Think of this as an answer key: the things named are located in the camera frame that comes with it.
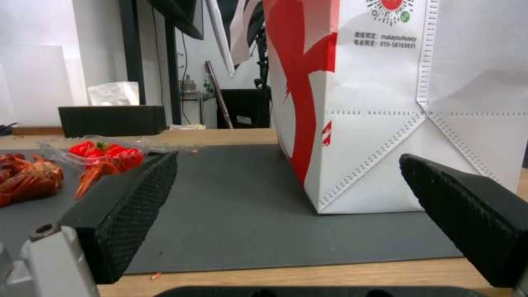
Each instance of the black monitor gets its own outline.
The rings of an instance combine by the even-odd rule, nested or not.
[[[183,33],[203,40],[202,0],[149,0],[166,20]]]

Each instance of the wooden table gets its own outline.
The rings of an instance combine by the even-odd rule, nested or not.
[[[37,148],[35,141],[59,136],[0,137],[0,149]],[[273,129],[167,131],[145,136],[172,145],[276,144]],[[518,193],[528,198],[528,170],[523,169]],[[317,267],[274,268],[244,271],[165,273],[152,281],[150,275],[128,275],[113,285],[100,285],[103,297],[153,296],[189,285],[443,285],[459,286],[489,296],[510,296],[510,289],[494,289],[464,258],[402,261]]]

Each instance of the textured grip surface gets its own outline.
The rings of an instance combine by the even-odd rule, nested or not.
[[[490,178],[413,156],[402,174],[427,214],[493,286],[514,286],[528,262],[528,204]]]
[[[96,283],[116,282],[127,269],[174,184],[176,157],[104,178],[61,219],[76,229]]]

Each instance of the red print on bag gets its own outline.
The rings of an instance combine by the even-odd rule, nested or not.
[[[323,137],[325,136],[325,134],[327,134],[326,137],[323,139],[323,146],[330,145],[330,137],[332,136],[331,130],[332,130],[332,121],[328,122],[328,124],[326,124],[325,128],[323,129]]]
[[[334,71],[337,41],[337,33],[331,32],[304,52],[305,13],[324,13],[324,9],[305,12],[304,4],[309,4],[310,10],[318,6],[330,7],[330,28],[337,27],[339,0],[264,0],[267,35],[277,51],[286,76],[286,93],[291,94],[294,103],[295,140],[290,161],[303,183],[312,156],[316,127],[314,98],[308,75],[318,70]]]

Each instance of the black box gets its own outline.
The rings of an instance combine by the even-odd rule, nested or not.
[[[166,129],[163,106],[59,107],[66,137],[154,135]]]

